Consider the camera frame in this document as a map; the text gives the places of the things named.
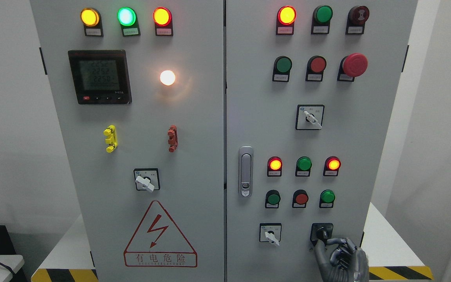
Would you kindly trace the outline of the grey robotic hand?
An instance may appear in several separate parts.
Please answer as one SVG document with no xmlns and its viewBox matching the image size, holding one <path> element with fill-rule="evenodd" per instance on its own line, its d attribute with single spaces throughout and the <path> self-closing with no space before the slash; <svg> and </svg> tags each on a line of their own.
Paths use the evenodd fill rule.
<svg viewBox="0 0 451 282">
<path fill-rule="evenodd" d="M 337 244 L 329 257 L 325 256 L 327 245 Z M 324 282 L 368 282 L 369 263 L 363 249 L 350 239 L 318 240 L 314 254 Z"/>
</svg>

